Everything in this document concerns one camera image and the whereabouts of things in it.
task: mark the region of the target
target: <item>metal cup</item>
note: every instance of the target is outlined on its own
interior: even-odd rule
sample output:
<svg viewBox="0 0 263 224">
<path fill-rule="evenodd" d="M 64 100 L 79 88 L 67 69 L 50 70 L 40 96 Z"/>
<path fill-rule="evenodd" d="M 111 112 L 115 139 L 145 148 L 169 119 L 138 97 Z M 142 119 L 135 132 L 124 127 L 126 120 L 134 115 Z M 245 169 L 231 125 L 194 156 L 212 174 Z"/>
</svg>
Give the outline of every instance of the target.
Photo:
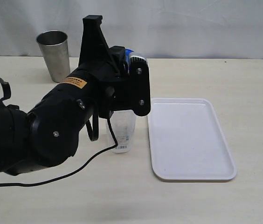
<svg viewBox="0 0 263 224">
<path fill-rule="evenodd" d="M 46 31 L 37 36 L 36 42 L 52 80 L 61 82 L 70 74 L 67 34 L 58 30 Z"/>
</svg>

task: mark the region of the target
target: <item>table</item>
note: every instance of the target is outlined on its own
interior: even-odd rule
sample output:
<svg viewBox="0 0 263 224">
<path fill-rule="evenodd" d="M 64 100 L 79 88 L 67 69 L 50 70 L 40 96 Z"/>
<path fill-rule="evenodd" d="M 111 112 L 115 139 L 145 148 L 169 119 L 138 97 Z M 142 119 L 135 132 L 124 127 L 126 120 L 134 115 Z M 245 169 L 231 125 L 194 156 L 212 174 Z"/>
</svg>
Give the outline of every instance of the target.
<svg viewBox="0 0 263 224">
<path fill-rule="evenodd" d="M 70 59 L 71 68 L 78 63 Z M 0 224 L 263 224 L 263 60 L 149 59 L 152 97 L 206 98 L 214 106 L 235 164 L 226 183 L 167 183 L 152 172 L 147 117 L 137 118 L 134 148 L 106 152 L 82 172 L 34 188 L 0 189 Z M 40 57 L 0 57 L 9 103 L 31 109 L 51 88 Z M 107 145 L 105 121 L 62 165 L 0 182 L 38 182 L 80 167 Z"/>
</svg>

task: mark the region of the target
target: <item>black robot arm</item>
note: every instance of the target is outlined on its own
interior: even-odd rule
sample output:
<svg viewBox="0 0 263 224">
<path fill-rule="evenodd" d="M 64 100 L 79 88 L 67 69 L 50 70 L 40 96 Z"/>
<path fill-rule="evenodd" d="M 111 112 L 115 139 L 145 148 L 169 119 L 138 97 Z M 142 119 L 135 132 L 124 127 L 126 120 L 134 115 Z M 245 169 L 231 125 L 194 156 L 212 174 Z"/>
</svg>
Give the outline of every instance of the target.
<svg viewBox="0 0 263 224">
<path fill-rule="evenodd" d="M 126 59 L 124 47 L 109 48 L 101 22 L 100 15 L 83 19 L 78 68 L 28 113 L 3 104 L 11 91 L 0 79 L 0 172 L 18 175 L 57 166 L 75 155 L 84 126 L 97 140 L 99 117 L 109 119 L 118 110 L 150 112 L 147 61 L 137 54 Z"/>
</svg>

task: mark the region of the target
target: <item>white backdrop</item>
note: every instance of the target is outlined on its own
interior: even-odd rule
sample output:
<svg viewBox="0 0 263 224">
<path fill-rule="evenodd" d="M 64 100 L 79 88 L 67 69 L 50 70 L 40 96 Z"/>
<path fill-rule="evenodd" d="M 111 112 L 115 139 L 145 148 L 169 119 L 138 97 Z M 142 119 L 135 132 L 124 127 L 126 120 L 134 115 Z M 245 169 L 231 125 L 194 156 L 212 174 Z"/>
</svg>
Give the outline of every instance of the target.
<svg viewBox="0 0 263 224">
<path fill-rule="evenodd" d="M 40 56 L 36 36 L 58 29 L 78 56 L 88 14 L 146 57 L 263 58 L 263 0 L 0 0 L 0 55 Z"/>
</svg>

